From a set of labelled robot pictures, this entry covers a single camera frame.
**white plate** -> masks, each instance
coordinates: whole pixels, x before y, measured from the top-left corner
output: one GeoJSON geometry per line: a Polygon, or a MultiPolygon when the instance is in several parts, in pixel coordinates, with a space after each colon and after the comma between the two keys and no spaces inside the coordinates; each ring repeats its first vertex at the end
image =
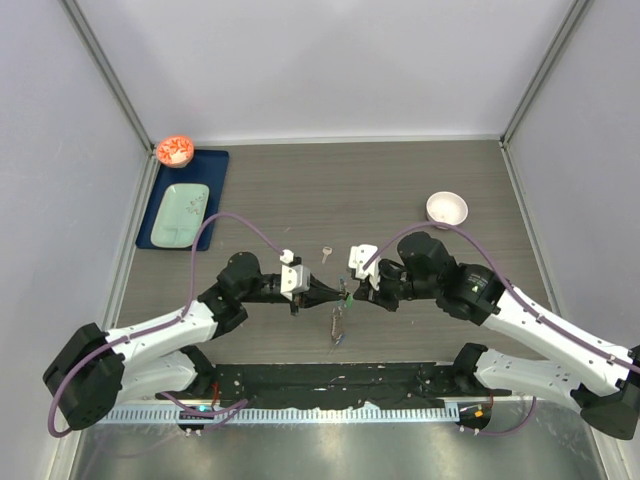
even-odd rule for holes
{"type": "Polygon", "coordinates": [[[437,192],[427,200],[427,218],[436,222],[460,225],[467,219],[469,207],[460,195],[437,192]]]}
{"type": "Polygon", "coordinates": [[[209,200],[209,187],[201,183],[174,183],[162,196],[151,230],[151,243],[158,248],[193,245],[209,200]]]}

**blue tray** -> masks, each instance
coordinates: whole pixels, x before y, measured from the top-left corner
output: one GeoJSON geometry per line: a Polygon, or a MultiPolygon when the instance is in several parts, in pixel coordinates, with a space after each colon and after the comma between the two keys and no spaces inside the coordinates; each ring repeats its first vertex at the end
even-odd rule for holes
{"type": "MultiPolygon", "coordinates": [[[[209,187],[209,202],[204,214],[204,218],[208,218],[218,212],[220,207],[220,196],[222,195],[222,187],[224,179],[227,176],[227,167],[229,166],[229,152],[217,150],[196,150],[193,160],[184,168],[169,168],[164,165],[160,166],[156,183],[153,185],[151,197],[147,204],[147,210],[144,212],[142,225],[136,239],[138,248],[148,248],[154,250],[167,250],[158,248],[151,243],[151,230],[153,223],[158,215],[162,196],[169,185],[174,183],[203,183],[209,187]]],[[[200,237],[198,242],[198,251],[207,250],[213,236],[213,228],[216,222],[209,225],[200,237]]],[[[188,248],[178,248],[175,250],[191,250],[188,248]]]]}

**white bowl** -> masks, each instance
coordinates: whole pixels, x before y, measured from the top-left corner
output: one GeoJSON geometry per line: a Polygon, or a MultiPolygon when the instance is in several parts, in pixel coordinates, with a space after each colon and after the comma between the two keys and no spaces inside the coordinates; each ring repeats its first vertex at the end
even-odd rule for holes
{"type": "Polygon", "coordinates": [[[437,192],[427,200],[427,218],[434,222],[460,225],[469,215],[469,207],[460,195],[437,192]]]}

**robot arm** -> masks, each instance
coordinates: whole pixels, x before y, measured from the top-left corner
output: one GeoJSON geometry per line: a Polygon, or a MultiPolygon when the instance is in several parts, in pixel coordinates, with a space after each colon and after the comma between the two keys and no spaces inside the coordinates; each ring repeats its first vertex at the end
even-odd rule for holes
{"type": "Polygon", "coordinates": [[[375,260],[362,268],[376,247],[353,247],[352,276],[360,280],[354,299],[395,311],[401,300],[435,299],[450,316],[508,335],[549,361],[503,355],[467,344],[454,361],[456,382],[539,396],[580,412],[593,427],[616,438],[633,437],[640,413],[640,375],[615,359],[640,365],[638,352],[591,335],[541,307],[514,287],[518,296],[551,326],[524,311],[490,269],[458,264],[439,240],[416,232],[398,243],[403,262],[375,260]],[[611,355],[602,358],[562,335],[564,330],[611,355]]]}
{"type": "Polygon", "coordinates": [[[89,362],[65,389],[59,407],[71,429],[95,424],[116,404],[153,398],[158,392],[182,392],[200,398],[208,395],[215,371],[192,344],[220,337],[240,325],[248,317],[243,303],[286,303],[295,315],[301,308],[346,298],[346,291],[317,280],[290,251],[285,250],[281,261],[280,274],[264,275],[255,255],[236,253],[217,282],[191,302],[184,316],[179,309],[107,332],[95,323],[78,329],[44,374],[52,395],[87,355],[113,340],[129,338],[89,362]],[[175,324],[163,327],[178,318],[175,324]],[[148,329],[152,331],[136,337],[136,333],[148,329]]]}

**white ruler strip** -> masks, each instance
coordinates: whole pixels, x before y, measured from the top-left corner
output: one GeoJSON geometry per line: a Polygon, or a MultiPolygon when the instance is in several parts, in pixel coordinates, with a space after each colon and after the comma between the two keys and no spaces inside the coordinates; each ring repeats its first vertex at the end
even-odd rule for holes
{"type": "MultiPolygon", "coordinates": [[[[208,407],[196,406],[210,411],[208,407]]],[[[124,424],[167,424],[177,423],[211,424],[226,418],[227,414],[215,419],[181,418],[182,410],[175,405],[120,405],[103,418],[101,425],[124,424]]],[[[246,408],[240,411],[231,421],[238,425],[256,424],[311,424],[311,423],[415,423],[415,422],[457,422],[460,419],[458,404],[445,403],[444,408],[414,408],[404,410],[382,410],[366,403],[364,407],[345,410],[298,410],[286,408],[282,410],[266,410],[246,408]]]]}

